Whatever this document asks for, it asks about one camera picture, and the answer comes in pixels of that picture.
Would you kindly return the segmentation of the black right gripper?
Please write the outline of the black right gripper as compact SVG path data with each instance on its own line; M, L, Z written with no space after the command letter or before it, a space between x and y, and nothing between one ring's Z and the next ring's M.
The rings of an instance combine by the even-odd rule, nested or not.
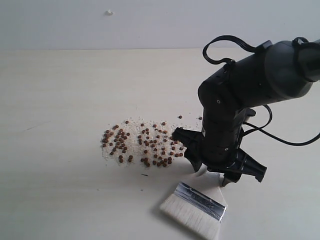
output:
M240 148L244 136L242 125L255 115L250 108L231 115L207 109L203 111L201 131L177 127L172 136L186 147L184 157L194 172L206 165L209 172L223 174L222 187L237 183L242 175L253 176L262 182L267 167Z

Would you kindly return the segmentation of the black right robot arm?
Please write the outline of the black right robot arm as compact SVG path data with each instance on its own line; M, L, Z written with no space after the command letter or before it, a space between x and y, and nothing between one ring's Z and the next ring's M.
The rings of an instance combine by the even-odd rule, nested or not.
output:
M176 128L172 137L186 147L184 157L195 172L205 165L208 171L223 174L223 185L237 182L242 175L261 182L267 169L241 149L243 125L255 116L255 107L308 93L320 79L320 43L297 37L253 47L231 35L219 40L235 42L249 56L239 61L208 59L221 68L197 91L203 107L201 131Z

